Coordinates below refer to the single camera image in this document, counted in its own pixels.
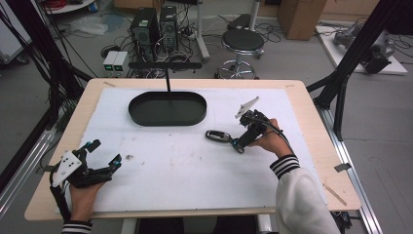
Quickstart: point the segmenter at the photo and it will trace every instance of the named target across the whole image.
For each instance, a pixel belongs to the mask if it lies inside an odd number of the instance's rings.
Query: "black oval tray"
[[[131,100],[129,113],[141,126],[192,126],[207,115],[207,101],[192,92],[146,92]]]

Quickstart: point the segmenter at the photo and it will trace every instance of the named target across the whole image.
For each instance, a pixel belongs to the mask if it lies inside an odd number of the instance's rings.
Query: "black and white striped cuff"
[[[92,231],[92,224],[85,221],[66,221],[63,224],[62,234],[69,233],[85,233],[89,234]]]
[[[300,168],[298,158],[294,154],[289,154],[281,157],[270,166],[276,176],[281,179],[282,175],[291,172],[294,169]]]

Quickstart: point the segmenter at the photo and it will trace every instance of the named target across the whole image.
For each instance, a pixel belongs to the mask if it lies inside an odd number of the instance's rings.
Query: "stool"
[[[260,56],[264,39],[253,31],[246,29],[230,29],[222,35],[222,46],[233,53],[237,53],[235,60],[225,61],[215,73],[215,78],[223,79],[257,79],[254,68],[242,61],[242,56]]]

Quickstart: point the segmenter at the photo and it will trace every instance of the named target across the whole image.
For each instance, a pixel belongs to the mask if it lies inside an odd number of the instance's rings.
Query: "white device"
[[[129,71],[128,52],[118,52],[118,55],[113,62],[115,77],[126,77]]]
[[[82,165],[82,162],[70,151],[66,151],[61,157],[60,165],[53,180],[53,187],[57,187],[62,181],[67,179],[76,169]]]
[[[106,56],[106,59],[103,62],[103,67],[107,73],[108,78],[112,78],[113,75],[115,74],[114,67],[113,67],[113,62],[115,62],[116,56],[118,55],[118,52],[109,52]]]
[[[242,115],[244,115],[251,107],[254,105],[257,101],[259,100],[259,97],[256,97],[249,102],[242,104],[240,110],[237,112],[237,115],[235,116],[236,119],[240,118]]]

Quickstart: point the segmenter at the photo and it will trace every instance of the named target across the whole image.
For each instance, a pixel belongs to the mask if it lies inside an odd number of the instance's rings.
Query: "hand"
[[[72,216],[70,220],[89,221],[91,219],[97,191],[103,184],[99,183],[86,188],[76,188],[70,185],[70,196],[72,198]]]
[[[276,119],[270,119],[270,122],[276,128],[280,128]],[[286,142],[269,127],[267,127],[265,134],[261,138],[258,138],[249,146],[261,146],[263,149],[275,153],[279,158],[292,154]]]

